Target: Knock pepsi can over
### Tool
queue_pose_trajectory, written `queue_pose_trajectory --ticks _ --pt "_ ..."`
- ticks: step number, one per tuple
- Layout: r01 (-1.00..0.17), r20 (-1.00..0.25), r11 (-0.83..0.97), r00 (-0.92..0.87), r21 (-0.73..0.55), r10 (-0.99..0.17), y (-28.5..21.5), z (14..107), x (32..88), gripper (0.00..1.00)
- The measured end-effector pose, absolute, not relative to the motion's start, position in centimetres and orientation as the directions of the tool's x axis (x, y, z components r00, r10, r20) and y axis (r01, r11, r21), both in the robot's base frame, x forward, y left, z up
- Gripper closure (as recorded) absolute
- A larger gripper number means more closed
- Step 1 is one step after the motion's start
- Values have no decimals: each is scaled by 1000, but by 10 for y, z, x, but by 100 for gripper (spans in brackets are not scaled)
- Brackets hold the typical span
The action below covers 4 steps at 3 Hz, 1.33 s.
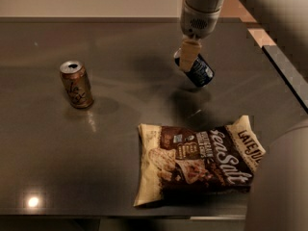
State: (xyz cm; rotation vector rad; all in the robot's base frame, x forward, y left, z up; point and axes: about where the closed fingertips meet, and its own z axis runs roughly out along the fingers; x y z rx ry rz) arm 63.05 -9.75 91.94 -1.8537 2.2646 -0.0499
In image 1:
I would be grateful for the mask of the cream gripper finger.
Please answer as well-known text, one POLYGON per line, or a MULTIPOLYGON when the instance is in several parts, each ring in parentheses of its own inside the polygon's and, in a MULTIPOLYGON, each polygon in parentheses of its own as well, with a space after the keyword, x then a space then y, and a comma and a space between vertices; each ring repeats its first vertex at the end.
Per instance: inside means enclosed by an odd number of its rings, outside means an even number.
POLYGON ((180 69, 190 72, 193 63, 201 51, 201 42, 195 38, 184 38, 181 44, 180 69))

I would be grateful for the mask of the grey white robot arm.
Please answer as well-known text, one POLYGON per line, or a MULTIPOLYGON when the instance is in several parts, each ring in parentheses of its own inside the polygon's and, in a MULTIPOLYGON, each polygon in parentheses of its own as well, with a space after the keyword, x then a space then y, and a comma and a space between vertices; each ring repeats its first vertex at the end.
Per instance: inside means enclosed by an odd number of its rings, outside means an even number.
MULTIPOLYGON (((308 231, 308 0, 240 0, 275 41, 266 52, 293 93, 273 103, 267 131, 277 137, 256 172, 244 231, 308 231)), ((183 0, 188 38, 213 32, 223 0, 183 0)))

